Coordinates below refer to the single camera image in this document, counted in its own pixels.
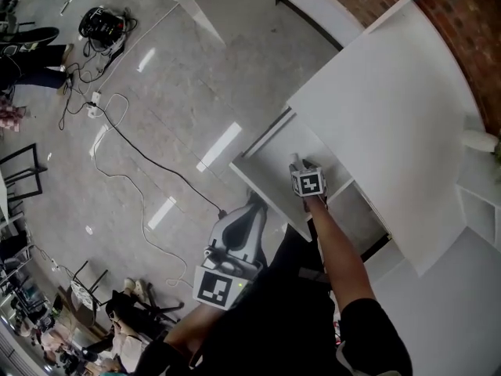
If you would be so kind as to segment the person's left forearm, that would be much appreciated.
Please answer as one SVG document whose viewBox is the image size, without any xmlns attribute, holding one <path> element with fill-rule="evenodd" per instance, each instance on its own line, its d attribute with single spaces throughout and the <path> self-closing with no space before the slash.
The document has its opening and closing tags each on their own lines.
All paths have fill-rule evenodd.
<svg viewBox="0 0 501 376">
<path fill-rule="evenodd" d="M 164 342 L 191 360 L 226 310 L 200 303 L 181 319 L 164 338 Z"/>
</svg>

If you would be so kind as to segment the person's right forearm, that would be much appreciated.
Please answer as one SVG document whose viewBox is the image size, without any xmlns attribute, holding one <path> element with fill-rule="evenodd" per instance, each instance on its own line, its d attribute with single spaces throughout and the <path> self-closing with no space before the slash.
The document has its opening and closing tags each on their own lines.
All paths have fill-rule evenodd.
<svg viewBox="0 0 501 376">
<path fill-rule="evenodd" d="M 375 300 L 368 273 L 355 247 L 325 204 L 317 196 L 306 197 L 324 258 L 324 267 L 339 311 L 359 299 Z"/>
</svg>

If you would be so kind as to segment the black metal frame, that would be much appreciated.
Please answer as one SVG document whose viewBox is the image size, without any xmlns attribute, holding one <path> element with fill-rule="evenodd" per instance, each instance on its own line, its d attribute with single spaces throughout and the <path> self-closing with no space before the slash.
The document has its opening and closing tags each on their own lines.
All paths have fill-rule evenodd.
<svg viewBox="0 0 501 376">
<path fill-rule="evenodd" d="M 43 189 L 42 189 L 41 180 L 40 180 L 40 174 L 46 172 L 48 169 L 44 166 L 41 166 L 39 163 L 36 143 L 32 143 L 31 145 L 28 145 L 20 150 L 15 151 L 12 154 L 9 154 L 9 155 L 1 158 L 0 159 L 0 167 L 3 164 L 5 164 L 6 162 L 11 161 L 15 157 L 18 157 L 22 154 L 25 154 L 28 151 L 31 151 L 31 153 L 32 153 L 33 165 L 29 168 L 25 168 L 19 172 L 13 173 L 12 175 L 8 175 L 6 178 L 4 178 L 5 186 L 8 189 L 11 186 L 14 186 L 16 184 L 16 182 L 18 182 L 18 181 L 21 181 L 23 179 L 27 179 L 30 177 L 34 177 L 37 189 L 35 191 L 23 193 L 19 196 L 15 195 L 14 193 L 7 193 L 7 202 L 8 203 L 22 201 L 23 199 L 31 198 L 31 197 L 35 197 L 35 196 L 43 194 Z"/>
</svg>

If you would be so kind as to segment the person's black clothing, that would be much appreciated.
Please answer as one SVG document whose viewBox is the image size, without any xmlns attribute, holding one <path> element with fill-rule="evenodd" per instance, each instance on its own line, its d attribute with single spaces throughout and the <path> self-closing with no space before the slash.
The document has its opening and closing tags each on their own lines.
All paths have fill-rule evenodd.
<svg viewBox="0 0 501 376">
<path fill-rule="evenodd" d="M 322 266 L 318 248 L 288 228 L 269 267 L 199 348 L 200 364 L 155 341 L 134 376 L 413 376 L 408 351 L 374 299 L 341 310 L 324 284 L 300 277 Z"/>
</svg>

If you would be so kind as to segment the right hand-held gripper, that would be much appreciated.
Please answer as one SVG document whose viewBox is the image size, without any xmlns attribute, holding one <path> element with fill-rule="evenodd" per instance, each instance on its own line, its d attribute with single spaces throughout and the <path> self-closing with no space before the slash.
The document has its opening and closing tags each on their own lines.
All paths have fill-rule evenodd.
<svg viewBox="0 0 501 376">
<path fill-rule="evenodd" d="M 289 170 L 292 189 L 297 196 L 318 196 L 326 192 L 323 170 L 316 163 L 303 159 L 290 163 Z"/>
</svg>

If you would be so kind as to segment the black floor device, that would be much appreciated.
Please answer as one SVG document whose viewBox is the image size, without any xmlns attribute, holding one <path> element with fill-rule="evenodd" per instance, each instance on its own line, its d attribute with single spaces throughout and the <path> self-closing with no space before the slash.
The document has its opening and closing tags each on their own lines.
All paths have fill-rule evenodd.
<svg viewBox="0 0 501 376">
<path fill-rule="evenodd" d="M 92 52 L 109 56 L 119 50 L 138 21 L 130 10 L 116 13 L 103 6 L 90 9 L 78 26 L 79 35 L 85 40 L 84 55 Z"/>
</svg>

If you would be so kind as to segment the white power strip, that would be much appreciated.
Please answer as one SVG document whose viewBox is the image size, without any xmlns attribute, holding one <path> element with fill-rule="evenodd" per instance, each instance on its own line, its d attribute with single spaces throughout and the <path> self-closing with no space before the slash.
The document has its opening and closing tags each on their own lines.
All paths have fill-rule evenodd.
<svg viewBox="0 0 501 376">
<path fill-rule="evenodd" d="M 86 103 L 89 118 L 94 119 L 102 115 L 103 112 L 99 107 L 100 99 L 101 93 L 93 92 L 90 101 Z"/>
</svg>

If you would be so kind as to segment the white desk with hutch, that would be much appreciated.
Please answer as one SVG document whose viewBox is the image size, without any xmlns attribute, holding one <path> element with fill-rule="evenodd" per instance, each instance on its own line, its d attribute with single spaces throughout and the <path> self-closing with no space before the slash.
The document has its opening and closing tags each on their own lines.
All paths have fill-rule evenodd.
<svg viewBox="0 0 501 376">
<path fill-rule="evenodd" d="M 340 159 L 404 257 L 426 273 L 466 227 L 465 121 L 479 112 L 451 51 L 399 0 L 290 99 Z"/>
</svg>

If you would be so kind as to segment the white vase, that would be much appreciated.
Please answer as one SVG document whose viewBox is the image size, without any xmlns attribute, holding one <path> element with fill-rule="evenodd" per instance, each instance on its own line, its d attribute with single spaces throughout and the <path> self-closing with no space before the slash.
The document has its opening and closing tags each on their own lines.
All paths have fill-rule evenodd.
<svg viewBox="0 0 501 376">
<path fill-rule="evenodd" d="M 462 143 L 471 149 L 494 154 L 499 145 L 499 139 L 486 132 L 467 129 L 462 133 Z"/>
</svg>

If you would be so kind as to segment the black chair patterned seat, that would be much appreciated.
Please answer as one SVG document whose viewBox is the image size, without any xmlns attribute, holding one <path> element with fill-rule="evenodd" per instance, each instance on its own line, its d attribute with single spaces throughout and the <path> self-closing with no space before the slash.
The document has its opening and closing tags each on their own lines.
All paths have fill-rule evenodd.
<svg viewBox="0 0 501 376">
<path fill-rule="evenodd" d="M 70 288 L 77 298 L 87 309 L 93 312 L 99 311 L 106 303 L 96 296 L 96 292 L 103 278 L 108 274 L 108 269 L 105 269 L 91 285 L 86 285 L 80 278 L 80 273 L 88 267 L 89 260 L 85 261 L 82 266 L 74 273 L 70 280 Z"/>
</svg>

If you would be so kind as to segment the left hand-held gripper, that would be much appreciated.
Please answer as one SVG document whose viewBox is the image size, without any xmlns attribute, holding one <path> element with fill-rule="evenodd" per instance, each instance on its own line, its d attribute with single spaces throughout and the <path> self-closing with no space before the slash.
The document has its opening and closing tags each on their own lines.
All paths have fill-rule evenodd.
<svg viewBox="0 0 501 376">
<path fill-rule="evenodd" d="M 267 209 L 248 204 L 221 217 L 214 225 L 204 261 L 196 267 L 193 298 L 218 309 L 229 310 L 247 292 L 263 270 L 257 259 Z M 215 249 L 229 249 L 229 253 Z"/>
</svg>

